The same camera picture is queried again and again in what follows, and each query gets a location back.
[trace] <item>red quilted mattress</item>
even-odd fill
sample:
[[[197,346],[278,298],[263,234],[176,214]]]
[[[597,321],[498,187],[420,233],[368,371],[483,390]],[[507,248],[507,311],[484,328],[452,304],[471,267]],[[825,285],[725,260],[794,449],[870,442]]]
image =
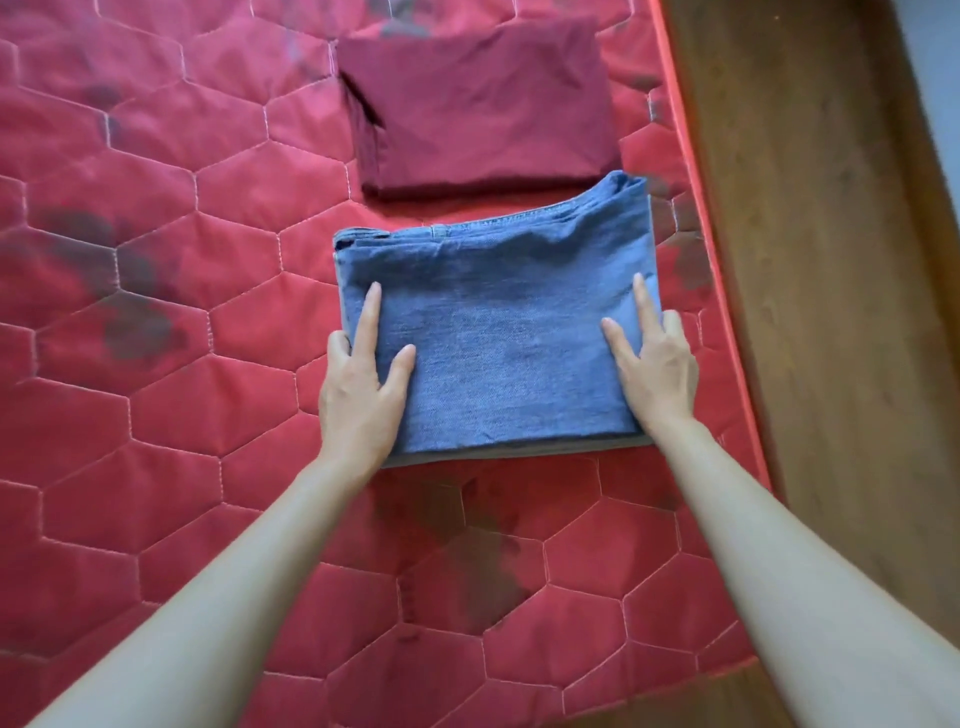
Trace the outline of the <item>red quilted mattress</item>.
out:
[[[332,39],[567,12],[597,16],[624,163],[658,179],[661,293],[702,367],[697,413],[766,481],[657,7],[5,3],[0,726],[129,634],[317,452],[333,232],[562,196],[367,206]],[[416,467],[349,509],[243,724],[534,725],[752,654],[655,449]]]

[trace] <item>hand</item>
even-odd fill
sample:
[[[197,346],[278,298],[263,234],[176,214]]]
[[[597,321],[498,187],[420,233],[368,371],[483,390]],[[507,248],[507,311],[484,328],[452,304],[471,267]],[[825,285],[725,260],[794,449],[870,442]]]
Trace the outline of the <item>hand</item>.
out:
[[[664,425],[693,419],[693,396],[700,370],[686,342],[676,311],[663,311],[663,326],[643,276],[634,276],[636,314],[643,343],[634,354],[623,329],[613,319],[600,322],[616,359],[624,397],[644,431],[657,440]]]
[[[320,390],[320,459],[335,464],[363,486],[390,454],[407,402],[407,384],[417,350],[408,344],[394,357],[387,381],[376,375],[376,335],[380,321],[380,284],[367,292],[350,351],[343,331],[334,331],[326,347],[326,379]]]

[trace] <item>jeans waistband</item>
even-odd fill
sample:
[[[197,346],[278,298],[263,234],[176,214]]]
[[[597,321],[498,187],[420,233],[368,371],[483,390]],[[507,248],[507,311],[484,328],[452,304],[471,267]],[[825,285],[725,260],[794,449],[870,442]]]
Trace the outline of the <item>jeans waistband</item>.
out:
[[[497,230],[524,226],[558,223],[574,215],[581,215],[603,205],[607,200],[627,189],[645,186],[646,179],[632,177],[622,170],[610,172],[603,180],[586,192],[555,205],[537,207],[512,215],[490,217],[455,225],[428,225],[421,228],[407,228],[401,231],[384,231],[377,228],[345,228],[333,236],[333,249],[341,251],[356,242],[365,240],[391,239],[397,242],[423,240],[424,238],[470,237],[475,234],[488,234]]]

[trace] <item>maroon fabric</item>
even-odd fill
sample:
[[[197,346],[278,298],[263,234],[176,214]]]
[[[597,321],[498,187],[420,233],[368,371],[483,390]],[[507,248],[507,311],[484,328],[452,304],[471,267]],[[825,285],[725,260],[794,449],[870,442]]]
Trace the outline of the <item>maroon fabric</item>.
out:
[[[365,195],[590,184],[620,168],[591,18],[337,46]]]

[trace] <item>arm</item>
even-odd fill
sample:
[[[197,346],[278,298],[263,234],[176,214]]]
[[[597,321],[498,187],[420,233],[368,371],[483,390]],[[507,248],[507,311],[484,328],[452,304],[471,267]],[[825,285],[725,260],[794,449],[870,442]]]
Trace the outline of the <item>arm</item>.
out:
[[[267,651],[326,536],[393,447],[413,347],[382,387],[373,363],[375,283],[352,354],[335,331],[321,392],[317,459],[236,541],[120,643],[31,728],[217,728],[239,718]]]
[[[821,541],[692,416],[697,364],[642,279],[636,356],[605,319],[631,409],[666,456],[756,649],[804,728],[960,726],[960,652]]]

